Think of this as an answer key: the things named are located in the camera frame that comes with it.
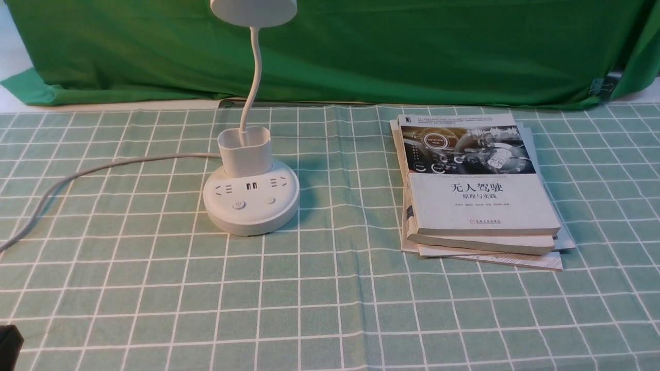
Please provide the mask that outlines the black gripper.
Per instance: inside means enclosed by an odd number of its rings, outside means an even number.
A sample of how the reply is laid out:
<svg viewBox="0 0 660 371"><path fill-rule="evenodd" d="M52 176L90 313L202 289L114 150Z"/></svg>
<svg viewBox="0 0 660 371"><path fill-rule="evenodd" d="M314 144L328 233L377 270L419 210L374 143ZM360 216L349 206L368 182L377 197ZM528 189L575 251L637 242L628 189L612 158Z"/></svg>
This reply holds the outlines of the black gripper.
<svg viewBox="0 0 660 371"><path fill-rule="evenodd" d="M1 326L0 368L2 371L15 369L23 344L24 337L17 326Z"/></svg>

